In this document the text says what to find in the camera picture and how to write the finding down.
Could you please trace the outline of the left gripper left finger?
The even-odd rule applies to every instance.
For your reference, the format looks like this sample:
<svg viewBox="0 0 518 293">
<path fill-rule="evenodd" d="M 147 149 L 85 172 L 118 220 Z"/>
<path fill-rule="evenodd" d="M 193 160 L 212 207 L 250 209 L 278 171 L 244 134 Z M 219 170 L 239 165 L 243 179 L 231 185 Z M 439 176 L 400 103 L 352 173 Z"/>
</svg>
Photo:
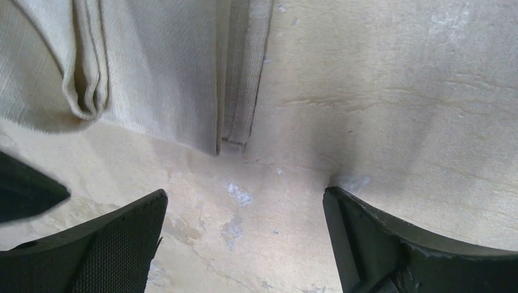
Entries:
<svg viewBox="0 0 518 293">
<path fill-rule="evenodd" d="M 144 292 L 168 204 L 162 189 L 1 252 L 1 292 Z"/>
</svg>

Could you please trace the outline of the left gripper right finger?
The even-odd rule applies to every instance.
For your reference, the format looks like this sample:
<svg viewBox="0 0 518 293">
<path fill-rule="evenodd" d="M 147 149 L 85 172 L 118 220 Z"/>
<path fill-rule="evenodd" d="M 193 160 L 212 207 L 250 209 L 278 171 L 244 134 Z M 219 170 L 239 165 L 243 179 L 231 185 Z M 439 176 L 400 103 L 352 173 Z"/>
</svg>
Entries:
<svg viewBox="0 0 518 293">
<path fill-rule="evenodd" d="M 415 226 L 328 187 L 323 209 L 344 292 L 516 292 L 517 253 Z"/>
</svg>

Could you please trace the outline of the beige cloth napkin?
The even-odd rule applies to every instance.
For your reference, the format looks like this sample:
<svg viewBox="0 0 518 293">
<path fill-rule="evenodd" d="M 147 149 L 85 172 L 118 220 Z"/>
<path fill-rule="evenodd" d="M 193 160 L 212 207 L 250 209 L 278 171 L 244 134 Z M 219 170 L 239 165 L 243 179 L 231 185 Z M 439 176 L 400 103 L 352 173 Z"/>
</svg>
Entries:
<svg viewBox="0 0 518 293">
<path fill-rule="evenodd" d="M 2 1 L 1 117 L 98 121 L 199 150 L 249 139 L 271 1 Z"/>
</svg>

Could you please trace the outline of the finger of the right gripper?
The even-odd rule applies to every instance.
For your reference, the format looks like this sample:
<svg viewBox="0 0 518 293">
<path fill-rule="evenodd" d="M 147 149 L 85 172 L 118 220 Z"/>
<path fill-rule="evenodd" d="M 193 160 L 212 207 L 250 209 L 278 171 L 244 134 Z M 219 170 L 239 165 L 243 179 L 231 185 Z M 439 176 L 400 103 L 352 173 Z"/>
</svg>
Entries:
<svg viewBox="0 0 518 293">
<path fill-rule="evenodd" d="M 42 215 L 70 197 L 61 183 L 1 152 L 1 223 Z"/>
</svg>

